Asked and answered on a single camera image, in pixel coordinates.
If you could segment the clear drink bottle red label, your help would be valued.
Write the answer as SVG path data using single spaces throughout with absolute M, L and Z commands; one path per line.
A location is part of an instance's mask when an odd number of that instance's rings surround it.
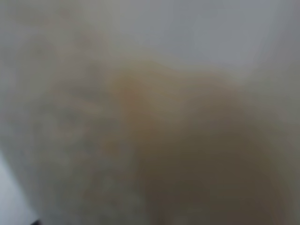
M 235 68 L 135 40 L 141 1 L 0 3 L 0 150 L 44 225 L 297 225 L 300 46 Z

